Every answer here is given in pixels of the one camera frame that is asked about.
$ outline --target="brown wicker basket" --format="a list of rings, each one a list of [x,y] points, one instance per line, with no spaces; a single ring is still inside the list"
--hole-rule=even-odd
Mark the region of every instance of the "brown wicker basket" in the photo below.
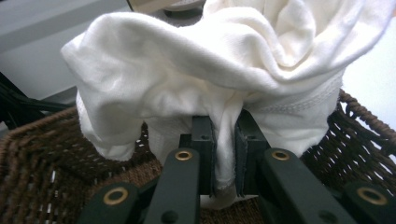
[[[363,120],[363,127],[357,119]],[[342,189],[363,180],[396,193],[396,133],[341,91],[330,130],[302,161],[325,185]],[[84,204],[102,186],[142,186],[161,172],[149,152],[147,127],[130,161],[99,156],[81,134],[75,108],[20,127],[0,145],[0,223],[76,223]],[[262,223],[255,199],[221,211],[202,210],[202,223]]]

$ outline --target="white cloth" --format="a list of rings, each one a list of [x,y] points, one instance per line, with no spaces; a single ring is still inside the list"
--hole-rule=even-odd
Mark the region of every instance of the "white cloth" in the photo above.
[[[233,126],[244,107],[273,147],[298,156],[328,129],[345,67],[384,32],[395,0],[208,0],[193,26],[112,13],[62,48],[78,80],[81,129],[106,158],[127,160],[143,120],[164,162],[208,115],[218,139],[218,198],[234,202]]]

